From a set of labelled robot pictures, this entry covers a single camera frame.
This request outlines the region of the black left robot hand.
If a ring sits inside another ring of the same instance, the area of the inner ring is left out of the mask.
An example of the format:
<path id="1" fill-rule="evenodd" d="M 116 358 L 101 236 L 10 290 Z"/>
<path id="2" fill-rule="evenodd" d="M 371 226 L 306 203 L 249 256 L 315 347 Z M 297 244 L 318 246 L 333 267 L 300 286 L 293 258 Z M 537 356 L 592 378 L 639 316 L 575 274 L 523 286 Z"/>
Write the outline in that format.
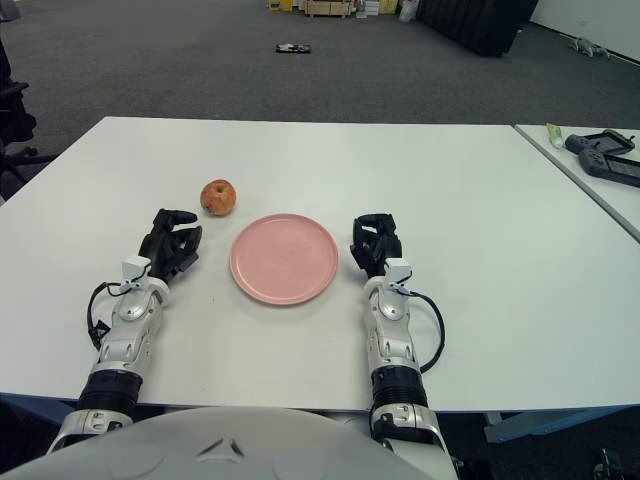
<path id="1" fill-rule="evenodd" d="M 198 260 L 202 227 L 175 229 L 197 220 L 197 215 L 188 211 L 160 209 L 157 212 L 152 229 L 144 237 L 138 252 L 150 261 L 147 270 L 150 277 L 169 284 L 178 273 L 185 272 Z"/>

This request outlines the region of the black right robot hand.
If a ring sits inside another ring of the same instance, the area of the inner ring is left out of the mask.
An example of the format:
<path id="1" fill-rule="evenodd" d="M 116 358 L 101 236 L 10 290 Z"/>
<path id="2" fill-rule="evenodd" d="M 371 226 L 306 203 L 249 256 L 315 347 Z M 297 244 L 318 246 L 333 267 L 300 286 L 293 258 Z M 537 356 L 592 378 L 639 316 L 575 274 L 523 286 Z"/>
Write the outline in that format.
<path id="1" fill-rule="evenodd" d="M 353 220 L 350 252 L 368 278 L 385 275 L 385 261 L 402 257 L 394 218 L 388 213 L 365 214 Z"/>

